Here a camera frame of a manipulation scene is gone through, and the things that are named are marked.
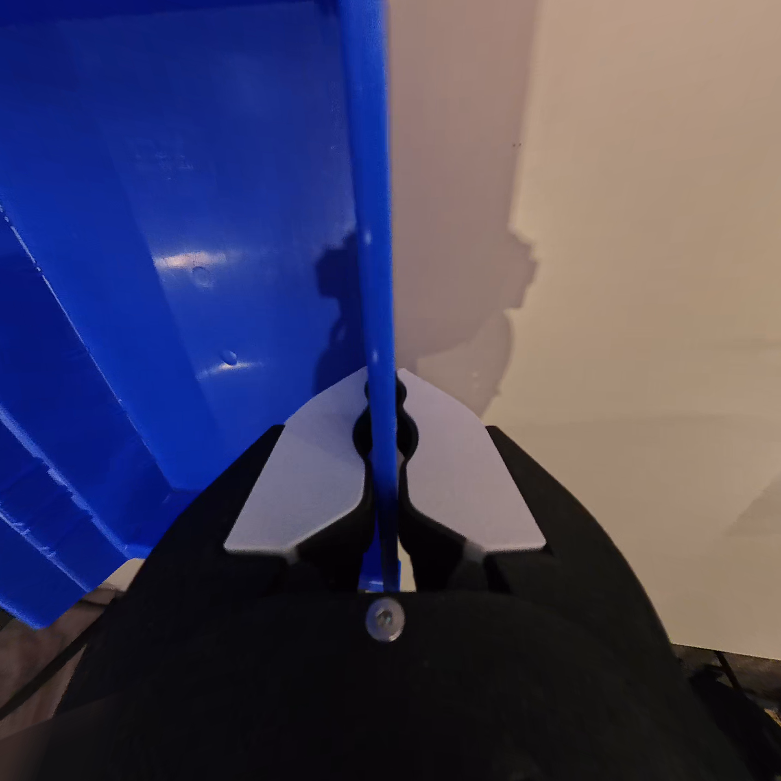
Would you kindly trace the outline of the blue plastic bin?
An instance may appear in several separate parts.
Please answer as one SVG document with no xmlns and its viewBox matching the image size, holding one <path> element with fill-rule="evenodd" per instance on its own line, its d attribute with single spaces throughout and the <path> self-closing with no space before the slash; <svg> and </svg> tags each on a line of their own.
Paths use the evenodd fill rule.
<svg viewBox="0 0 781 781">
<path fill-rule="evenodd" d="M 2 608 L 53 624 L 357 373 L 395 493 L 385 2 L 2 2 Z"/>
</svg>

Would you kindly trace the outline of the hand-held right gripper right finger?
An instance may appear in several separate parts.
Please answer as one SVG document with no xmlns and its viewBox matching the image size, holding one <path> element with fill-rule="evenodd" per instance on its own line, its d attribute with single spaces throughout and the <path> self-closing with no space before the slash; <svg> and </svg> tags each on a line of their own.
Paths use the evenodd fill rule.
<svg viewBox="0 0 781 781">
<path fill-rule="evenodd" d="M 398 534 L 415 574 L 539 552 L 545 537 L 481 420 L 397 371 Z"/>
</svg>

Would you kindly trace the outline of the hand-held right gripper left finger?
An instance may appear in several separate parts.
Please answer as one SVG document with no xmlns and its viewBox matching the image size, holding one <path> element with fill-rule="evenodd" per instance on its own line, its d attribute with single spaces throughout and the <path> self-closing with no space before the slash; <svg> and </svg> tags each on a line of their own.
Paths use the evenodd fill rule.
<svg viewBox="0 0 781 781">
<path fill-rule="evenodd" d="M 362 367 L 288 418 L 224 550 L 360 570 L 375 535 L 372 452 Z"/>
</svg>

